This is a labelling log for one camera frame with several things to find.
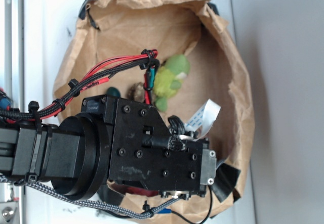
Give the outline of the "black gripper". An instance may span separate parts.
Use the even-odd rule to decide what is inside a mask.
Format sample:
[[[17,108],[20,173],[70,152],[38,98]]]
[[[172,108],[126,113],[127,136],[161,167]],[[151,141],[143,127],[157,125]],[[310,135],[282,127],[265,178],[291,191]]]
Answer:
[[[203,197],[214,183],[216,153],[209,141],[175,134],[154,106],[99,95],[85,98],[81,113],[108,134],[108,180],[183,198]]]

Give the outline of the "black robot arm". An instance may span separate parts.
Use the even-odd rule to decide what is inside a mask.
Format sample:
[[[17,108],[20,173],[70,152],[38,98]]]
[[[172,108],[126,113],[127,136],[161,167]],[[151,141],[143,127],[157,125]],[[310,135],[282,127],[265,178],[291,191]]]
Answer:
[[[204,140],[169,128],[151,105],[107,95],[84,99],[59,126],[1,123],[1,174],[18,185],[50,181],[70,200],[91,198],[106,181],[203,195],[216,176],[216,154]]]

